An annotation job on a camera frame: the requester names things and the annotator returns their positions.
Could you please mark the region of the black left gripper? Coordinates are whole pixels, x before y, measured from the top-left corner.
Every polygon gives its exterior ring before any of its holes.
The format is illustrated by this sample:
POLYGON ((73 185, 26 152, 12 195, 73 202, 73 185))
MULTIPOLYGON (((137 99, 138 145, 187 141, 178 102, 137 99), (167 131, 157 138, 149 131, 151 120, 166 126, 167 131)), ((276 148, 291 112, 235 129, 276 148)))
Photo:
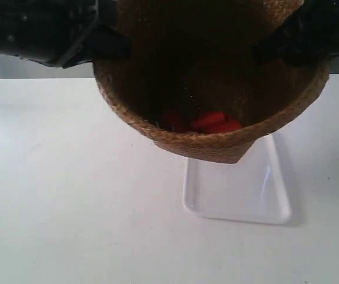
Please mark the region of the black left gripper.
POLYGON ((131 40, 97 20, 98 1, 0 1, 0 54, 62 68, 129 58, 131 40))

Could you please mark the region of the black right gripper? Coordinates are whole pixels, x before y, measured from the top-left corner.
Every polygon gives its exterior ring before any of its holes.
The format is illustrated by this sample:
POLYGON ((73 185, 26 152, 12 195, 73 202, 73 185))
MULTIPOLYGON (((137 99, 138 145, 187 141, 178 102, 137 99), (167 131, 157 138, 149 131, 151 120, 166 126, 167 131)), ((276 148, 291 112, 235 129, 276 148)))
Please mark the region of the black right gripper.
POLYGON ((301 66, 321 57, 339 56, 339 1, 304 1, 251 50, 257 64, 282 59, 301 66))

